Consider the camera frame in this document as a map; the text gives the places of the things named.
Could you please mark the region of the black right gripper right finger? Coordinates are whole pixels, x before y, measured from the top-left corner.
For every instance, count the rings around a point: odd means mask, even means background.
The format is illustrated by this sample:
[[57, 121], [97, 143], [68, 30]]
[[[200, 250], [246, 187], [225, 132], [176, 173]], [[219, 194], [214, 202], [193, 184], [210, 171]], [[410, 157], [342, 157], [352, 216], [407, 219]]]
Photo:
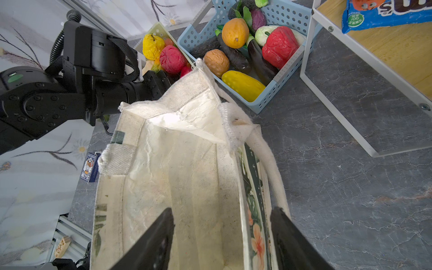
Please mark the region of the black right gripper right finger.
[[282, 208], [275, 207], [272, 209], [270, 221], [278, 269], [333, 269], [297, 229]]

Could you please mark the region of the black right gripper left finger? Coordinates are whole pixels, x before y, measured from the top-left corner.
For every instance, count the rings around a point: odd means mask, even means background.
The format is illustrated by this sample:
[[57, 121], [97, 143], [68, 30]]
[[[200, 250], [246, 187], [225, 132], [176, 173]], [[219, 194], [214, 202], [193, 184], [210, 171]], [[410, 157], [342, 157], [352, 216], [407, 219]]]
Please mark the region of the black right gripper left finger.
[[174, 217], [166, 208], [113, 270], [167, 270], [174, 235]]

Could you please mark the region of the floral canvas tote bag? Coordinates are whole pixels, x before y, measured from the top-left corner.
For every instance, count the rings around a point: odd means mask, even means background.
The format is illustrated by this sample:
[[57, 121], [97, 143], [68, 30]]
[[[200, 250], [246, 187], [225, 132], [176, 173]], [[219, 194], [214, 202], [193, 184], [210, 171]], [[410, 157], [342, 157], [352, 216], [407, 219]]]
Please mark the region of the floral canvas tote bag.
[[91, 268], [109, 270], [166, 208], [168, 270], [275, 270], [270, 215], [289, 213], [261, 128], [202, 60], [156, 101], [122, 103], [99, 158]]

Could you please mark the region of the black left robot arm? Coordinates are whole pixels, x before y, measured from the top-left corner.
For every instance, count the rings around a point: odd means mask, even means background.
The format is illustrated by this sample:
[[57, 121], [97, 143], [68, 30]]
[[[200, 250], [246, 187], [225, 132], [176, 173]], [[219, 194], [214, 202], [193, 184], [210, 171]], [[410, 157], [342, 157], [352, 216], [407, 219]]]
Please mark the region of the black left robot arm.
[[142, 72], [125, 39], [81, 24], [70, 10], [49, 66], [1, 73], [1, 153], [37, 140], [68, 120], [115, 114], [122, 102], [154, 101], [171, 86], [164, 72]]

